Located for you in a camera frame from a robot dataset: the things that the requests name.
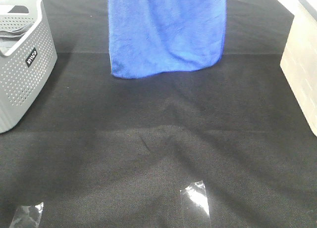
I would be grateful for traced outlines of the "blue microfibre towel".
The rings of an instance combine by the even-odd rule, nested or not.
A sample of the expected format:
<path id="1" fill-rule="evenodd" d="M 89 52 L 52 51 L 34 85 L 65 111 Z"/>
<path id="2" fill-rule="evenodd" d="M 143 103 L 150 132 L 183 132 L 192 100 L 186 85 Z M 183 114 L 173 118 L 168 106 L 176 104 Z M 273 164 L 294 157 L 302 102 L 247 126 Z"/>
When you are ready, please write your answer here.
<path id="1" fill-rule="evenodd" d="M 111 74 L 138 79 L 211 67 L 222 57 L 226 0 L 107 0 Z"/>

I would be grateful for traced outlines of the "black fabric table cloth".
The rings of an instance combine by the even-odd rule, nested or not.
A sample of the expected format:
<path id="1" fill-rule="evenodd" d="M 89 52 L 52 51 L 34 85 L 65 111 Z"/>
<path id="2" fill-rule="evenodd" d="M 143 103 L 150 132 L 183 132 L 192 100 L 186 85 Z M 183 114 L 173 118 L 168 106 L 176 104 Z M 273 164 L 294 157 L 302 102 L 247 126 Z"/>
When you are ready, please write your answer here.
<path id="1" fill-rule="evenodd" d="M 196 181 L 214 228 L 316 227 L 317 138 L 280 69 L 293 15 L 227 0 L 217 65 L 121 80 L 106 2 L 44 0 L 58 59 L 0 136 L 1 227 L 43 203 L 43 228 L 179 228 Z"/>

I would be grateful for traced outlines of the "clear tape strip centre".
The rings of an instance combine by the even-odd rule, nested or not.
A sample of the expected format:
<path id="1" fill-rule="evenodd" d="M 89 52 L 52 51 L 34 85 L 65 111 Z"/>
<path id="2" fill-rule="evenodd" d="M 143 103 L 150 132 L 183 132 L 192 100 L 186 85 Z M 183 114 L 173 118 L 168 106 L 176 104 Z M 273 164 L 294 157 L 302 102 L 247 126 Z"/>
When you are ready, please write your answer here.
<path id="1" fill-rule="evenodd" d="M 203 181 L 180 190 L 183 228 L 211 228 L 209 203 Z"/>

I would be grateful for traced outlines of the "clear tape strip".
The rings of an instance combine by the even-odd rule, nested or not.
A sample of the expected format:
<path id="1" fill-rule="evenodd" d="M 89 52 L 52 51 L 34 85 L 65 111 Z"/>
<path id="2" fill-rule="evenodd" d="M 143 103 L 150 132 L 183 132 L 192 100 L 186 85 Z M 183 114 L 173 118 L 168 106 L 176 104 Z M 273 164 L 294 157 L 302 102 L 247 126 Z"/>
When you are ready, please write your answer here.
<path id="1" fill-rule="evenodd" d="M 211 228 L 209 203 L 203 181 L 180 190 L 183 228 Z"/>
<path id="2" fill-rule="evenodd" d="M 38 228 L 44 203 L 32 206 L 19 206 L 13 216 L 9 228 Z"/>

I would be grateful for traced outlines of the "grey perforated plastic basket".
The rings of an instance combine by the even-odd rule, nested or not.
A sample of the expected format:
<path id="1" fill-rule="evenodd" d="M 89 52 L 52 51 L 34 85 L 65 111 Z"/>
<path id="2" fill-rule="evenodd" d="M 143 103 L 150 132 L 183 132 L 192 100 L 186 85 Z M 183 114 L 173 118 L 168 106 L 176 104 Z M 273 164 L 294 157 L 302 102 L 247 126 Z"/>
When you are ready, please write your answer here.
<path id="1" fill-rule="evenodd" d="M 0 0 L 26 13 L 0 16 L 0 131 L 15 127 L 48 80 L 57 53 L 44 0 Z"/>

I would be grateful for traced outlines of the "cream plastic storage box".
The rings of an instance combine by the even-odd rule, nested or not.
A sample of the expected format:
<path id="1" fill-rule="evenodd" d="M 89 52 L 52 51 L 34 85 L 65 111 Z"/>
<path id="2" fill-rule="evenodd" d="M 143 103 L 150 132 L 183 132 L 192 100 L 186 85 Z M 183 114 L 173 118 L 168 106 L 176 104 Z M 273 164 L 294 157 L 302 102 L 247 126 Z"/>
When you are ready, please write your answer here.
<path id="1" fill-rule="evenodd" d="M 298 0 L 280 67 L 317 134 L 317 0 Z"/>

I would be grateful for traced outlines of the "clear tape strip left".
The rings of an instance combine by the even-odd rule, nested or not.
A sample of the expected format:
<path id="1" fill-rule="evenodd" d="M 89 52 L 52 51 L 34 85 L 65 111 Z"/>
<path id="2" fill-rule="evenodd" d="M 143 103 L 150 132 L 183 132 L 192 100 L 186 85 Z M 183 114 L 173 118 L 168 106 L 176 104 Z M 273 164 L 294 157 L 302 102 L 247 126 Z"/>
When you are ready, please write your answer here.
<path id="1" fill-rule="evenodd" d="M 19 206 L 13 216 L 9 228 L 38 228 L 44 203 L 32 206 Z"/>

